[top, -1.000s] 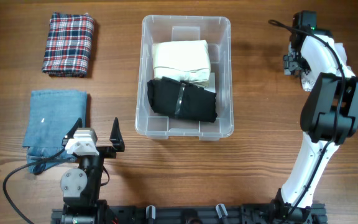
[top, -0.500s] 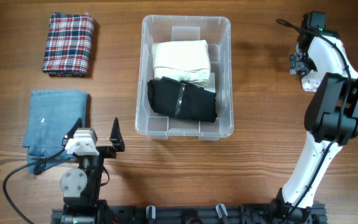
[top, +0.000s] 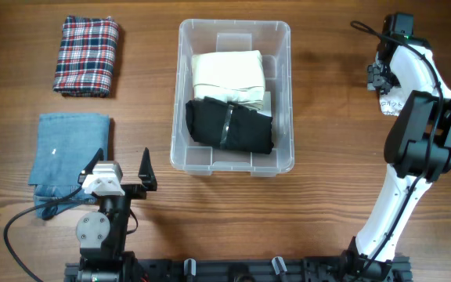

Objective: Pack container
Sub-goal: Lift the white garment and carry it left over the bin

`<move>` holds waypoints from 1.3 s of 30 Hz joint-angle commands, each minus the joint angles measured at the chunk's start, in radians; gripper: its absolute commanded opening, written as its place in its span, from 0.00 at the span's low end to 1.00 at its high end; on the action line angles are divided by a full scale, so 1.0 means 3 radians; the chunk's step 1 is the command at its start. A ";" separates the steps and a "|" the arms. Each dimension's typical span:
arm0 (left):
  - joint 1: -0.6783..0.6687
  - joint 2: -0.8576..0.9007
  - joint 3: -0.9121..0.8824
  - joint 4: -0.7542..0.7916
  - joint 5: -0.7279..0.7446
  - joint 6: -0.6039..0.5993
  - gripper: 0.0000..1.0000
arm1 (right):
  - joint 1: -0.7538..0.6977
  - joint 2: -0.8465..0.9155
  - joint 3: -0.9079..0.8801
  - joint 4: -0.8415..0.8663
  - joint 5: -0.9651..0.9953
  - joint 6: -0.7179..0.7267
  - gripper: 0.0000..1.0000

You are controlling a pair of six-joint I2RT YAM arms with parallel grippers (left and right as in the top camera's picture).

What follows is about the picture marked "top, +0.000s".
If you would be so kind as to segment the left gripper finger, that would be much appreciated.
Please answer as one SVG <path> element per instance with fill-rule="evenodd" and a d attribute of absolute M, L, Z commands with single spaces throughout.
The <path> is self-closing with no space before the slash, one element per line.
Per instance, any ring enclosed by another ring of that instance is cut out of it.
<path fill-rule="evenodd" d="M 143 151 L 138 177 L 143 185 L 157 185 L 157 179 L 150 161 L 150 151 L 147 147 Z"/>
<path fill-rule="evenodd" d="M 95 165 L 99 162 L 99 161 L 103 161 L 104 160 L 104 152 L 102 148 L 99 148 L 94 157 L 91 159 L 91 161 L 84 167 L 84 169 L 81 171 L 82 175 L 89 175 L 92 174 L 93 169 L 95 167 Z"/>

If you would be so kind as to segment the white printed t-shirt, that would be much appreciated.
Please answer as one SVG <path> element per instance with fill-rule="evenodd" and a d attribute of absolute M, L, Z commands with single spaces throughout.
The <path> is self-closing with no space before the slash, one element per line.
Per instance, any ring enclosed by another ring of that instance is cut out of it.
<path fill-rule="evenodd" d="M 429 85 L 419 89 L 403 88 L 401 86 L 393 86 L 390 89 L 377 87 L 381 112 L 385 115 L 398 116 L 406 105 L 410 93 L 414 90 L 427 92 L 428 94 L 438 97 L 438 90 Z"/>

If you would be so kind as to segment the blue denim jeans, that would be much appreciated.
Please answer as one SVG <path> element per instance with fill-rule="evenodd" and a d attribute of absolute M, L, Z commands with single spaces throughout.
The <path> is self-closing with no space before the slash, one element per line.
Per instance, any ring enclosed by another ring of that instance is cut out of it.
<path fill-rule="evenodd" d="M 79 192 L 71 199 L 44 206 L 65 197 L 80 185 L 78 177 L 98 150 L 107 157 L 110 118 L 106 114 L 41 114 L 37 150 L 28 184 L 34 187 L 36 216 L 48 220 L 70 208 L 94 204 L 96 199 Z"/>

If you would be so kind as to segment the red plaid shirt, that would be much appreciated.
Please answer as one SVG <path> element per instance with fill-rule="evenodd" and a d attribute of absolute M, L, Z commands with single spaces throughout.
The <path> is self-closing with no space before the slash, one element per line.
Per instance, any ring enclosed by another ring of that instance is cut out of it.
<path fill-rule="evenodd" d="M 108 97 L 119 34 L 119 25 L 109 16 L 68 16 L 62 27 L 52 90 L 66 96 Z"/>

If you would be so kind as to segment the black garment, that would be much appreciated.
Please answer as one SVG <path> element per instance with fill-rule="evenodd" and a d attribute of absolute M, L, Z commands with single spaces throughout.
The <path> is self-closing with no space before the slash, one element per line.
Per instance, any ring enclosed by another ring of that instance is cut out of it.
<path fill-rule="evenodd" d="M 222 150 L 270 154 L 274 147 L 271 117 L 211 97 L 186 103 L 186 127 L 193 141 Z"/>

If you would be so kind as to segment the cream white cloth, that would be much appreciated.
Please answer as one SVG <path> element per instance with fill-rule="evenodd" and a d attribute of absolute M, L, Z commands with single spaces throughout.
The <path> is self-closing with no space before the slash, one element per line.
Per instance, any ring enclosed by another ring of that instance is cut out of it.
<path fill-rule="evenodd" d="M 210 97 L 252 110 L 265 105 L 265 75 L 258 50 L 210 52 L 191 60 L 195 99 Z"/>

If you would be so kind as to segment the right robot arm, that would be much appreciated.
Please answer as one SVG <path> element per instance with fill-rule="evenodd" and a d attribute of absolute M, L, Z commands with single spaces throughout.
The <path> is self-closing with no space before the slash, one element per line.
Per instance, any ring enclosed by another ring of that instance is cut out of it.
<path fill-rule="evenodd" d="M 339 280 L 384 281 L 414 208 L 451 169 L 451 90 L 440 78 L 428 43 L 384 36 L 368 67 L 368 86 L 401 98 L 384 145 L 384 184 L 370 217 L 341 255 Z"/>

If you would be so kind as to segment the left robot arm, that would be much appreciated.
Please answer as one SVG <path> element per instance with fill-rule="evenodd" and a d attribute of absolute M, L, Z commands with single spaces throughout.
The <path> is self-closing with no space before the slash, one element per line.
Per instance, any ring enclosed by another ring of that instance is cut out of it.
<path fill-rule="evenodd" d="M 143 151 L 139 166 L 141 182 L 123 184 L 122 177 L 119 163 L 105 161 L 102 150 L 97 151 L 78 176 L 81 190 L 98 200 L 99 210 L 78 221 L 80 262 L 67 266 L 65 281 L 148 281 L 135 253 L 124 249 L 127 235 L 135 232 L 128 229 L 128 220 L 135 218 L 132 200 L 144 200 L 147 192 L 157 189 L 148 149 Z"/>

